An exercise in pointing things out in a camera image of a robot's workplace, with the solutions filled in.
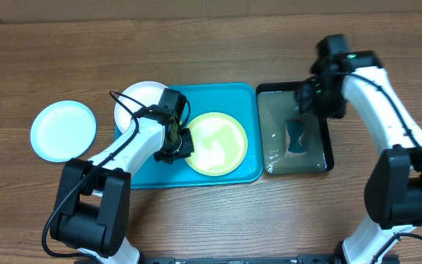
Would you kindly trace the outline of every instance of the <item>tabletop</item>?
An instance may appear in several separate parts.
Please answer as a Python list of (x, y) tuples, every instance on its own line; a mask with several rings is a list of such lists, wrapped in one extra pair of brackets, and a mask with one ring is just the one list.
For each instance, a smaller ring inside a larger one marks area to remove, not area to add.
[[(48, 257), (40, 245), (63, 166), (45, 162), (30, 145), (32, 122), (47, 105), (77, 100), (94, 112), (97, 138), (88, 158), (114, 137), (109, 90), (139, 81), (300, 81), (316, 59), (315, 44), (339, 33), (353, 51), (377, 52), (422, 127), (422, 12), (0, 25), (0, 263), (72, 262)], [(129, 241), (146, 257), (331, 253), (366, 214), (363, 189), (377, 153), (351, 106), (328, 125), (335, 157), (329, 173), (131, 191)], [(405, 238), (390, 252), (403, 263), (422, 262), (421, 241)]]

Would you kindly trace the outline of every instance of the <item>round plate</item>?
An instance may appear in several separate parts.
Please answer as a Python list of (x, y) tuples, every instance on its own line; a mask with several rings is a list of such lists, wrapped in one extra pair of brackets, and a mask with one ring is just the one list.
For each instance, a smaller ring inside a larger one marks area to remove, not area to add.
[(69, 161), (84, 153), (95, 138), (93, 113), (82, 103), (54, 103), (38, 114), (30, 130), (35, 152), (52, 162)]
[(207, 176), (221, 176), (235, 170), (247, 153), (247, 134), (233, 117), (206, 113), (188, 126), (195, 152), (186, 158), (188, 165)]
[[(167, 89), (167, 86), (158, 82), (142, 81), (128, 87), (125, 91), (122, 92), (122, 94), (128, 95), (129, 97), (137, 100), (145, 106), (151, 106), (153, 104), (159, 103), (164, 89)], [(132, 100), (129, 100), (128, 98), (120, 96), (119, 100), (125, 104), (126, 107), (128, 107), (129, 110), (131, 110), (133, 113), (141, 108), (140, 105), (133, 102)], [(128, 114), (128, 112), (117, 103), (115, 104), (114, 117), (116, 126), (120, 132), (124, 133), (130, 127), (131, 115)]]

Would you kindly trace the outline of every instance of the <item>blue mat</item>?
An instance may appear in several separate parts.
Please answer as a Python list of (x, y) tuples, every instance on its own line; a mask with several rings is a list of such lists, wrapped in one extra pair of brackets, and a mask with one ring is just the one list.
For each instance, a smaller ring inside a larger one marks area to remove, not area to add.
[[(190, 101), (190, 121), (200, 114), (220, 112), (242, 124), (248, 138), (248, 150), (243, 162), (227, 175), (210, 177), (191, 169), (184, 159), (172, 165), (156, 162), (151, 156), (131, 180), (131, 188), (171, 188), (213, 186), (255, 181), (263, 172), (262, 140), (255, 90), (244, 83), (197, 84), (172, 86)], [(188, 109), (182, 115), (185, 119)], [(115, 128), (115, 139), (121, 135)]]

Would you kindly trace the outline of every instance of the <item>yellow plate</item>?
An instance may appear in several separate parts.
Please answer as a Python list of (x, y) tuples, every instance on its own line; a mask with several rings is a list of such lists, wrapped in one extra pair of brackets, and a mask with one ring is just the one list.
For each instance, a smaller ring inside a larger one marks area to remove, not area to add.
[(221, 176), (235, 170), (247, 153), (247, 134), (233, 117), (222, 113), (197, 116), (188, 126), (195, 152), (188, 165), (207, 176)]

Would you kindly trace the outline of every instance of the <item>wood grain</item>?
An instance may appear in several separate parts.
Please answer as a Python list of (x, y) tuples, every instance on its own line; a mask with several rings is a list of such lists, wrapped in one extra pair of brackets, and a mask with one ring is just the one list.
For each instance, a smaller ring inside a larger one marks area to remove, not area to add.
[[(72, 261), (53, 260), (40, 246), (62, 169), (30, 146), (30, 127), (44, 107), (78, 100), (95, 113), (88, 158), (114, 137), (110, 89), (145, 80), (299, 81), (315, 60), (314, 45), (335, 33), (345, 33), (353, 50), (378, 53), (422, 127), (422, 12), (0, 25), (0, 263)], [(363, 188), (377, 154), (352, 107), (329, 127), (336, 166), (327, 174), (132, 191), (129, 240), (146, 256), (332, 252), (366, 213)], [(404, 263), (422, 262), (420, 241), (405, 238), (393, 252)]]

